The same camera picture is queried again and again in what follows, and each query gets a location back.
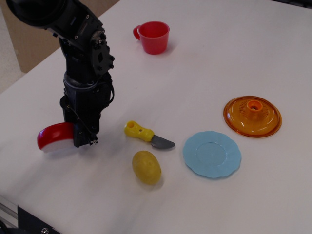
red plastic cup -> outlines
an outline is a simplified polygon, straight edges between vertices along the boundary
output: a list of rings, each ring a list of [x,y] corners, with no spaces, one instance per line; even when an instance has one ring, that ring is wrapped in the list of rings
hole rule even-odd
[[[157,55],[167,48],[169,26],[163,22],[152,21],[133,29],[136,39],[140,40],[146,53]]]

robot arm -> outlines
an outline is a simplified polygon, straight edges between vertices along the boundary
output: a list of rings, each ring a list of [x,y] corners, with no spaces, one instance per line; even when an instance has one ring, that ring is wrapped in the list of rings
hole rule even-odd
[[[23,22],[59,38],[66,58],[64,96],[60,100],[65,122],[74,124],[74,145],[96,144],[101,111],[114,99],[108,70],[109,54],[102,23],[78,0],[7,0]]]

potato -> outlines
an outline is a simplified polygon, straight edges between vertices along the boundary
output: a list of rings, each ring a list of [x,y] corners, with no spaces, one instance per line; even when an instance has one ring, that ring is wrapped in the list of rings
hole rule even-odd
[[[145,184],[154,185],[160,180],[160,165],[156,157],[148,151],[139,151],[133,156],[132,168]]]

orange plastic lid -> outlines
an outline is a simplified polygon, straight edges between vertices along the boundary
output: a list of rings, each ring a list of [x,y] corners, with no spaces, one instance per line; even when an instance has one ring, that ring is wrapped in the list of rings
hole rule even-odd
[[[234,131],[248,137],[268,137],[282,125],[278,109],[263,98],[237,97],[226,104],[223,116]]]

blue plate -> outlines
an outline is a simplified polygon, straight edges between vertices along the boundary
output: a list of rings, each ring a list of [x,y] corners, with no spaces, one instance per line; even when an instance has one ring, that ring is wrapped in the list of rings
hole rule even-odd
[[[225,177],[239,168],[241,153],[227,135],[214,131],[196,133],[183,148],[186,165],[208,178]]]

